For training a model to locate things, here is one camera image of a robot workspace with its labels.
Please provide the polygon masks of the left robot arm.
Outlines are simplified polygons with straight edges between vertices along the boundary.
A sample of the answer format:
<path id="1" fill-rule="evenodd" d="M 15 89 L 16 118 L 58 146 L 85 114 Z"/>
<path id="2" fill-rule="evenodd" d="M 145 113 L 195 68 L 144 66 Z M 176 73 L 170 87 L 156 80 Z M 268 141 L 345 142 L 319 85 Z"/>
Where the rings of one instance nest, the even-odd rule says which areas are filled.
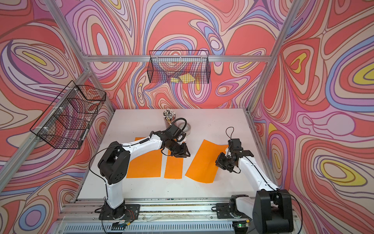
<path id="1" fill-rule="evenodd" d="M 106 184 L 105 204 L 116 210 L 125 204 L 122 195 L 122 180 L 126 177 L 129 164 L 132 160 L 149 153 L 164 149 L 169 150 L 169 157 L 187 158 L 191 154 L 185 143 L 187 120 L 177 118 L 163 131 L 152 131 L 146 138 L 130 142 L 119 143 L 114 141 L 106 148 L 105 153 L 97 164 L 100 175 Z"/>

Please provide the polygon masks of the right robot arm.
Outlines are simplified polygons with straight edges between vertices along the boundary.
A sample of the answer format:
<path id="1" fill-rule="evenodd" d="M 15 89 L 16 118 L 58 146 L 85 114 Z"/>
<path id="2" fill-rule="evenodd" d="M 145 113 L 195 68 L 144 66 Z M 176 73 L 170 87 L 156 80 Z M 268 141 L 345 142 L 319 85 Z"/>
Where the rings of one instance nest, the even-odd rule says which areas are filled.
<path id="1" fill-rule="evenodd" d="M 222 152 L 216 166 L 244 174 L 255 190 L 255 198 L 248 195 L 232 195 L 228 203 L 214 207 L 219 219 L 248 217 L 260 234 L 291 233 L 294 230 L 292 196 L 281 190 L 258 166 L 254 155 L 244 150 L 238 138 L 228 140 L 228 148 Z"/>

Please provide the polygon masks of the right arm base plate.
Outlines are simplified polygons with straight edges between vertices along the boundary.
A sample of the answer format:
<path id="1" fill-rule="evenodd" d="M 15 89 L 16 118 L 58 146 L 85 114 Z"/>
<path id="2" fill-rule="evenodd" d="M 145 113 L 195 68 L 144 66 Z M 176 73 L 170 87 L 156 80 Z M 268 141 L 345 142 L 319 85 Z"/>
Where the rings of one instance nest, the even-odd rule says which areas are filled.
<path id="1" fill-rule="evenodd" d="M 249 219 L 252 220 L 252 218 L 245 213 L 240 212 L 236 204 L 233 202 L 229 203 L 217 203 L 215 206 L 211 208 L 212 211 L 214 211 L 217 215 L 218 219 Z"/>

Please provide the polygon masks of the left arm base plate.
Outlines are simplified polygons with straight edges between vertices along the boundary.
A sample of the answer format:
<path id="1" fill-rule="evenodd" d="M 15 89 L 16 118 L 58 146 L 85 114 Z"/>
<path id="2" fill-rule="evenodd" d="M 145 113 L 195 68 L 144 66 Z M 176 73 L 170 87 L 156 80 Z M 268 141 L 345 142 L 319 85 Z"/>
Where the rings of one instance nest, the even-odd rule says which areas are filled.
<path id="1" fill-rule="evenodd" d="M 121 204 L 113 209 L 105 202 L 99 211 L 99 220 L 138 220 L 140 204 Z"/>

